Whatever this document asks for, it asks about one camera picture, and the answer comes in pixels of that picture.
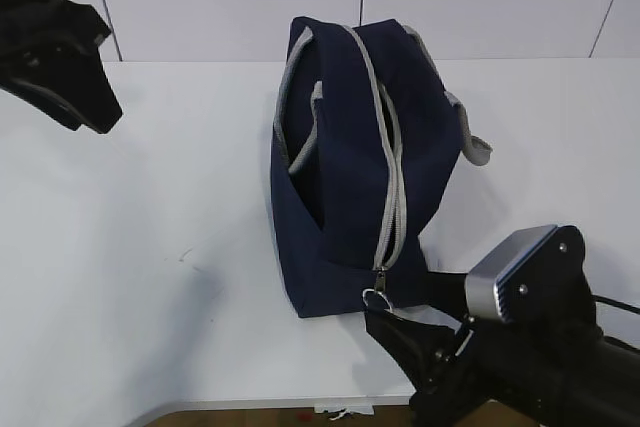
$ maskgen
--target metal ring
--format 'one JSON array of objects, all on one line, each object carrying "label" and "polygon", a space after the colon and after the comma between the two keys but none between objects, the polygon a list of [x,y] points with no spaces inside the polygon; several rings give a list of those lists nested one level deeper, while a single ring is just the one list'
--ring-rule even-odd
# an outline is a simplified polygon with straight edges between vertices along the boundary
[{"label": "metal ring", "polygon": [[387,308],[384,310],[386,310],[387,312],[393,313],[393,304],[391,303],[391,301],[387,298],[387,296],[383,292],[380,292],[379,290],[375,290],[375,289],[364,289],[362,291],[362,302],[364,303],[365,307],[369,308],[369,301],[367,300],[367,296],[369,294],[374,294],[379,296],[382,300],[384,300],[385,304],[387,304]]}]

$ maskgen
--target zipper pull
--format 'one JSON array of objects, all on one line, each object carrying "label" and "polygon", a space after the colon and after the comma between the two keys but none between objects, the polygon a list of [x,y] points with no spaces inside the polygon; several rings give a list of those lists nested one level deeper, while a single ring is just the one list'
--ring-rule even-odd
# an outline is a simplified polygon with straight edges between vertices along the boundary
[{"label": "zipper pull", "polygon": [[387,272],[385,270],[379,270],[376,275],[376,282],[373,285],[373,290],[384,294],[387,290]]}]

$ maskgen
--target white table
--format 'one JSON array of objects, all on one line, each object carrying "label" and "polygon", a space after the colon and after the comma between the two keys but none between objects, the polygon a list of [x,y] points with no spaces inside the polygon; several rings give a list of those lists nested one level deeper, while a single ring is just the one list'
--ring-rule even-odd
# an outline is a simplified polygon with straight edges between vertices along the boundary
[{"label": "white table", "polygon": [[[575,223],[594,290],[640,303],[640,60],[439,66],[495,154],[456,167],[424,236],[433,265]],[[0,425],[406,402],[361,314],[299,320],[285,296],[268,214],[282,64],[107,71],[125,110],[107,136],[0,93]],[[633,316],[601,313],[640,342]]]}]

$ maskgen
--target black cable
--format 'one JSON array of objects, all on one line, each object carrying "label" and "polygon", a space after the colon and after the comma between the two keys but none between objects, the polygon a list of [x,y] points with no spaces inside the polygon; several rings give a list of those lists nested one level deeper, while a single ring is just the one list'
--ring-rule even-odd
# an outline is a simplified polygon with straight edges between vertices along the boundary
[{"label": "black cable", "polygon": [[619,302],[617,300],[609,299],[607,297],[602,297],[600,295],[594,295],[593,300],[601,304],[607,304],[607,305],[610,305],[611,307],[616,307],[618,309],[626,310],[627,312],[640,315],[640,308],[635,307],[633,305],[625,304],[624,302]]}]

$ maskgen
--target navy blue bag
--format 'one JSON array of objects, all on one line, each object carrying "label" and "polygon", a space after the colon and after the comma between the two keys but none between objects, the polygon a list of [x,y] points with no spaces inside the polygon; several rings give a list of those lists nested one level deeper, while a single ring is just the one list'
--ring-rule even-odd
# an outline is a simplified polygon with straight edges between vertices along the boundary
[{"label": "navy blue bag", "polygon": [[351,29],[291,25],[271,150],[271,202],[285,287],[300,317],[363,310],[376,286],[398,307],[425,303],[418,234],[469,134],[419,36],[394,20]]}]

